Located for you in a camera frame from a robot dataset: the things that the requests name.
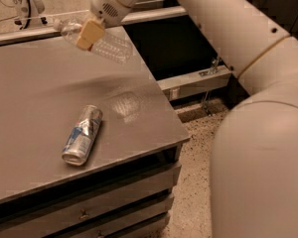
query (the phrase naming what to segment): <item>desk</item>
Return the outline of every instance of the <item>desk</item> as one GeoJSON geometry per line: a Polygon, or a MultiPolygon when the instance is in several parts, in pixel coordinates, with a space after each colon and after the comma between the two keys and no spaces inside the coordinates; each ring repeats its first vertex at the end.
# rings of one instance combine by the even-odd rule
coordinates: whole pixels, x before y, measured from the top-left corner
{"type": "Polygon", "coordinates": [[[0,47],[0,237],[162,228],[188,140],[135,49],[120,65],[60,37],[0,47]],[[71,167],[61,152],[87,104],[103,111],[102,125],[86,165],[71,167]]]}

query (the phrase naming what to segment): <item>aluminum can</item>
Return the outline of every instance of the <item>aluminum can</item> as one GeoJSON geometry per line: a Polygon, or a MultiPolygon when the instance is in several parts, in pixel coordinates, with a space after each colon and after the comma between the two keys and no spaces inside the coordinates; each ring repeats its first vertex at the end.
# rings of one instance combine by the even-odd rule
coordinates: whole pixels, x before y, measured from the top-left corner
{"type": "Polygon", "coordinates": [[[101,119],[102,112],[99,108],[92,105],[84,107],[63,149],[62,158],[65,162],[81,166],[87,161],[101,119]]]}

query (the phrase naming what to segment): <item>blue and silver can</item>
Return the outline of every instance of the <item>blue and silver can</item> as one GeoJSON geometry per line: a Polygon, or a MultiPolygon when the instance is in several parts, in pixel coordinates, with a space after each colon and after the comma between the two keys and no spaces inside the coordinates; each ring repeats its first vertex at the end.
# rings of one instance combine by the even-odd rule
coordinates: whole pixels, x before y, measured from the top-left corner
{"type": "Polygon", "coordinates": [[[62,158],[75,166],[83,165],[96,138],[102,112],[96,106],[85,106],[65,145],[62,158]]]}

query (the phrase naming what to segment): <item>speckled floor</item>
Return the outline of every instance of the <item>speckled floor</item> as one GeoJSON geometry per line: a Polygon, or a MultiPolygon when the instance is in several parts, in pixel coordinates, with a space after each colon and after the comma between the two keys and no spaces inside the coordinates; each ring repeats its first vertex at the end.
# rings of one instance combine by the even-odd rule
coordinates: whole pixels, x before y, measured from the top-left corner
{"type": "Polygon", "coordinates": [[[175,201],[167,227],[146,238],[210,238],[210,154],[215,131],[228,113],[219,98],[209,102],[214,116],[207,116],[201,104],[191,102],[175,107],[191,140],[182,149],[182,169],[173,189],[175,201]]]}

